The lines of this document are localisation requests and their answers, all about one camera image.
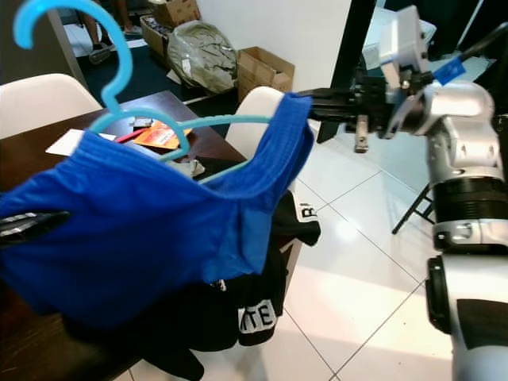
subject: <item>wooden table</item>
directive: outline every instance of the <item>wooden table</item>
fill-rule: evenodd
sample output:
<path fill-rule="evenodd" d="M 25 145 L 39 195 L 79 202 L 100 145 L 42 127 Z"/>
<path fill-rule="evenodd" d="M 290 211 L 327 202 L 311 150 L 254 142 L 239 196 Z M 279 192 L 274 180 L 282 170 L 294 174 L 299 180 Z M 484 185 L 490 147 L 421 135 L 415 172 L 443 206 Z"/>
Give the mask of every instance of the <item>wooden table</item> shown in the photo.
<path fill-rule="evenodd" d="M 170 114 L 177 121 L 196 115 L 169 91 L 124 103 Z M 30 176 L 55 166 L 64 156 L 45 150 L 69 129 L 85 129 L 105 110 L 46 125 L 0 140 L 0 189 L 23 183 Z M 132 132 L 129 120 L 109 127 L 105 133 L 122 136 Z M 210 127 L 189 135 L 188 156 L 243 161 L 244 157 Z M 127 143 L 147 155 L 157 154 Z M 73 340 L 65 332 L 60 316 L 37 316 L 4 283 L 0 283 L 0 379 L 2 381 L 100 381 L 112 379 L 139 359 Z"/>

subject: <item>plastic bag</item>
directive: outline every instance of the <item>plastic bag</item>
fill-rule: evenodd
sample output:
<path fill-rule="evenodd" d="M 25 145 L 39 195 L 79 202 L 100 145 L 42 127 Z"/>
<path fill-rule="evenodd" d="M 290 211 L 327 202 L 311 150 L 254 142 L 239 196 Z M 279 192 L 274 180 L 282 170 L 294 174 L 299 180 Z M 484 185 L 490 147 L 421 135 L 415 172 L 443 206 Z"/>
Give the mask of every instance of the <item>plastic bag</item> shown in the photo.
<path fill-rule="evenodd" d="M 213 25 L 189 21 L 177 26 L 169 36 L 167 57 L 190 87 L 204 87 L 216 94 L 235 87 L 237 54 Z"/>

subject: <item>sneaker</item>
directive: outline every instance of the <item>sneaker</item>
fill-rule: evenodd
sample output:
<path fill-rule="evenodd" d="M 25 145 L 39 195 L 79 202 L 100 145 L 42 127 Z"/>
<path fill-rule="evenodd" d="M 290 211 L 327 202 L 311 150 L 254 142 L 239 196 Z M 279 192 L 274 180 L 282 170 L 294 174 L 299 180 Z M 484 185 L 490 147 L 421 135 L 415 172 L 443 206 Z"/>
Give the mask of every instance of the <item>sneaker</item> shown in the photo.
<path fill-rule="evenodd" d="M 124 34 L 126 34 L 127 36 L 140 36 L 141 27 L 133 25 L 131 29 L 124 28 Z"/>
<path fill-rule="evenodd" d="M 88 55 L 88 60 L 92 65 L 99 65 L 110 57 L 111 47 L 95 44 L 94 50 Z"/>

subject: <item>orange card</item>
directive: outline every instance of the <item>orange card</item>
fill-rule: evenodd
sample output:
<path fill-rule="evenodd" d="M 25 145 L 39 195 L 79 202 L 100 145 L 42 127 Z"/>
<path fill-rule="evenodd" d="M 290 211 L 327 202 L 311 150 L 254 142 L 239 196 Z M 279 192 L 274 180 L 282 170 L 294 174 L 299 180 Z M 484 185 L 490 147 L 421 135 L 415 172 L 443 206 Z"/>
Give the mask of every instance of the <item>orange card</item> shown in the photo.
<path fill-rule="evenodd" d="M 185 136 L 191 132 L 190 129 L 183 131 Z M 165 125 L 162 121 L 154 121 L 152 127 L 144 131 L 134 140 L 134 143 L 146 145 L 148 147 L 158 147 L 175 149 L 178 148 L 179 142 L 175 132 Z"/>

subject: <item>white chair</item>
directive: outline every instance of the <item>white chair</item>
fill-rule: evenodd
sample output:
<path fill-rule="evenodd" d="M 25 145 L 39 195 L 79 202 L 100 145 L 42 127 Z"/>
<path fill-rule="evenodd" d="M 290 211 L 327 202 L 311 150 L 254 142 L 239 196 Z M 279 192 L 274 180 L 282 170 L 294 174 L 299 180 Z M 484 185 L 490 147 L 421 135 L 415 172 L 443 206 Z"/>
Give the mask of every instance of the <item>white chair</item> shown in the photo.
<path fill-rule="evenodd" d="M 247 94 L 242 103 L 238 106 L 236 115 L 264 115 L 272 117 L 283 96 L 284 93 L 271 87 L 256 87 Z M 256 153 L 257 146 L 267 127 L 267 124 L 262 123 L 232 123 L 229 126 L 225 140 L 246 159 L 251 159 Z M 295 182 L 289 186 L 289 189 L 293 191 L 293 193 L 295 190 L 294 185 Z M 282 249 L 282 252 L 290 250 L 289 261 L 287 263 L 286 291 L 289 287 L 301 248 L 302 242 L 293 240 Z"/>
<path fill-rule="evenodd" d="M 20 79 L 0 86 L 0 139 L 101 108 L 69 75 Z"/>

